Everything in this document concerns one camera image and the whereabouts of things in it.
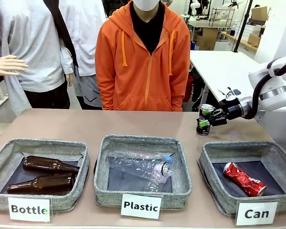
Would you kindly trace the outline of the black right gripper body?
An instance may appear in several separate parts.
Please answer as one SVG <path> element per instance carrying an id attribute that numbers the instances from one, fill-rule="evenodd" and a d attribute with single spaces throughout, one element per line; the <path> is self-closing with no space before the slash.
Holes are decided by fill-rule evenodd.
<path id="1" fill-rule="evenodd" d="M 219 102 L 226 119 L 236 119 L 241 116 L 240 102 L 238 99 L 228 101 L 223 99 Z"/>

